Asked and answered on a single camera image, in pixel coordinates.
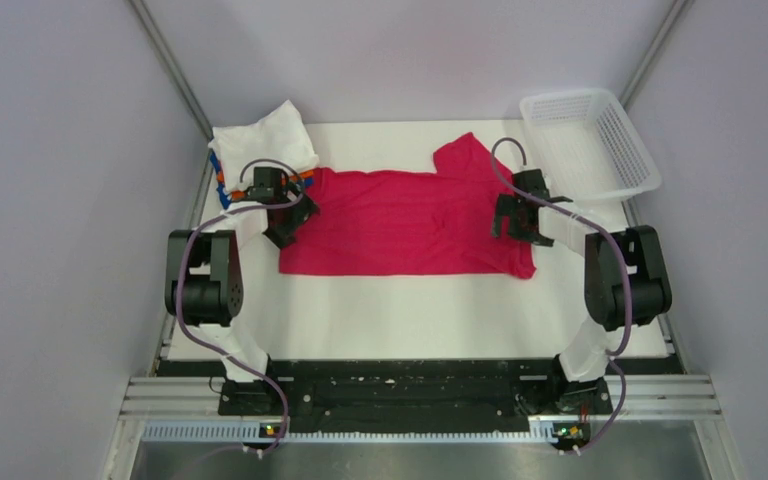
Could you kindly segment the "red t shirt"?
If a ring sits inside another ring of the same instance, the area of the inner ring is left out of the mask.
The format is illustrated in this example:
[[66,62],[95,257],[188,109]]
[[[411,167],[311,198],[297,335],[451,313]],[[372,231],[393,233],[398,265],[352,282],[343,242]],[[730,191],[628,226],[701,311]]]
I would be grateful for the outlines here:
[[315,169],[307,195],[319,211],[281,250],[280,273],[532,278],[531,246],[492,233],[511,171],[471,133],[432,160],[431,173]]

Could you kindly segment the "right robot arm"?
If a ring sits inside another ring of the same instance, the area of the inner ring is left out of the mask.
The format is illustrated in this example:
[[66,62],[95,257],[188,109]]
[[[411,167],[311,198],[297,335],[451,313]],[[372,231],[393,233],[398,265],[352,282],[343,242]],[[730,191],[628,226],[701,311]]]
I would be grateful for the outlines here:
[[553,197],[538,169],[503,181],[492,233],[535,247],[558,244],[584,262],[587,317],[568,346],[552,360],[544,395],[560,412],[572,412],[595,390],[611,362],[627,349],[632,330],[668,311],[672,293],[660,241],[650,226],[610,231]]

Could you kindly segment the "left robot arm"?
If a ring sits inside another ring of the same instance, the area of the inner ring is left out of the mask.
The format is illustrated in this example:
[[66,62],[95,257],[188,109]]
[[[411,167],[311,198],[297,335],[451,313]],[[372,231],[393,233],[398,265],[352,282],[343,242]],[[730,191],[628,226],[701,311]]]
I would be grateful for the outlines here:
[[268,375],[269,355],[232,325],[245,296],[240,250],[257,236],[289,247],[318,207],[306,193],[310,171],[299,173],[271,159],[243,170],[253,178],[242,206],[169,234],[164,302],[186,338],[219,356],[225,369],[220,414],[277,414],[286,410],[287,398]]

